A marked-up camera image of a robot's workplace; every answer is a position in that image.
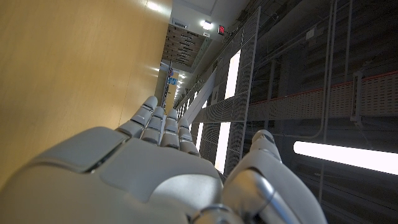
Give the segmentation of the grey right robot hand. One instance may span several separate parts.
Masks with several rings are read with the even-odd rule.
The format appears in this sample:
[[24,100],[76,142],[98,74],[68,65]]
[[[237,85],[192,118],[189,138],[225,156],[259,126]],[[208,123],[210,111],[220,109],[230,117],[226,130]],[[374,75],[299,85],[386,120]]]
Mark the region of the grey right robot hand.
[[1,189],[2,223],[325,223],[309,188],[258,131],[222,180],[185,119],[148,97],[117,129],[95,127],[47,149]]

